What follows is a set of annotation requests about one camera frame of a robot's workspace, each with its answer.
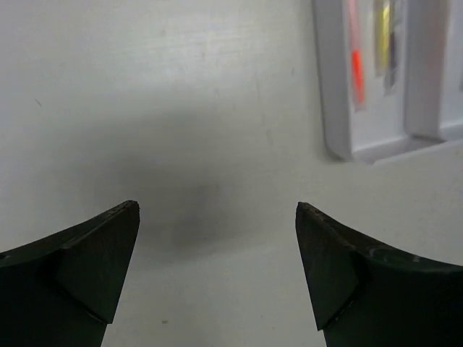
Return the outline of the yellow pen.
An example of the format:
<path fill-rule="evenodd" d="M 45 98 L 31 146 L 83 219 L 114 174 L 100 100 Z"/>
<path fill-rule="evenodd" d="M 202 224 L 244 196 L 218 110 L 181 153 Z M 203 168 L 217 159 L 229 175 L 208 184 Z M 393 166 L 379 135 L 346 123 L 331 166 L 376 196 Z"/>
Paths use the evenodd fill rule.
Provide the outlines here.
<path fill-rule="evenodd" d="M 390 19 L 390 1 L 375 0 L 373 2 L 373 43 L 377 76 L 385 76 L 388 68 Z"/>

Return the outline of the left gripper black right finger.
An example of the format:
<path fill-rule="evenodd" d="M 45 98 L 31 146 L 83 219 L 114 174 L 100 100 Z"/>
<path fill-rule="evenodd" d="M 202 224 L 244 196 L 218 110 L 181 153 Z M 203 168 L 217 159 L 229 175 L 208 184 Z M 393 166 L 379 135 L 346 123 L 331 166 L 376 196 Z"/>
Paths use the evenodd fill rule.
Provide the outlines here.
<path fill-rule="evenodd" d="M 460 346 L 462 267 L 402 251 L 314 206 L 295 227 L 315 324 L 328 346 Z"/>

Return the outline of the grey pen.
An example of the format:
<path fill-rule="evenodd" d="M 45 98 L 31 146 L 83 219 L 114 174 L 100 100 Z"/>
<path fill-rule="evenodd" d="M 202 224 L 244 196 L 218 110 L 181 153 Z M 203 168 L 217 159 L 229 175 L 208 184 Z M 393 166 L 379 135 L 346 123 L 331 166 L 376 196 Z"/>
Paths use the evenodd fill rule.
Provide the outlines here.
<path fill-rule="evenodd" d="M 392 94 L 397 80 L 399 65 L 399 34 L 401 23 L 401 2 L 385 1 L 383 18 L 386 30 L 386 67 L 384 77 L 384 87 L 386 94 Z"/>

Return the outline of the white compartment tray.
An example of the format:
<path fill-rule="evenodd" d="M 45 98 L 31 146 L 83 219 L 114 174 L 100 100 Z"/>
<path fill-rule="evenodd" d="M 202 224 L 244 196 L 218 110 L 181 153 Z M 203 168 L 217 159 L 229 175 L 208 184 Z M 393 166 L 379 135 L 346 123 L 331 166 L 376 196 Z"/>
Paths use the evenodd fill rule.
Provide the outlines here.
<path fill-rule="evenodd" d="M 365 103 L 353 102 L 348 1 L 314 1 L 323 138 L 345 161 L 375 164 L 462 140 L 462 3 L 400 1 L 392 94 L 375 73 L 373 2 L 356 1 Z"/>

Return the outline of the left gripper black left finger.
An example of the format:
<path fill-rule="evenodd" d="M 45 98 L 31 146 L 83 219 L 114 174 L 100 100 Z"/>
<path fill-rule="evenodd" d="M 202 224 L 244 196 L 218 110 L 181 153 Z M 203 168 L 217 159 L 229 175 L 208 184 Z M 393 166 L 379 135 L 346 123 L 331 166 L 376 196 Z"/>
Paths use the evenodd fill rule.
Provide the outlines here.
<path fill-rule="evenodd" d="M 100 346 L 114 321 L 140 225 L 128 200 L 1 253 L 2 346 Z"/>

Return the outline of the orange pen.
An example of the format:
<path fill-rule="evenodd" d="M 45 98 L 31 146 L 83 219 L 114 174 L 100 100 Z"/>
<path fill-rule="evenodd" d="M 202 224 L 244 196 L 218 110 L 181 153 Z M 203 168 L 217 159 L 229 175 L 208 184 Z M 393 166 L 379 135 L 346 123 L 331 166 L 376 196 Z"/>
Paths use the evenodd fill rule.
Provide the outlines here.
<path fill-rule="evenodd" d="M 360 24 L 357 16 L 357 2 L 347 2 L 349 13 L 350 59 L 352 73 L 353 102 L 356 110 L 360 110 L 365 103 L 365 81 L 362 64 L 362 49 Z"/>

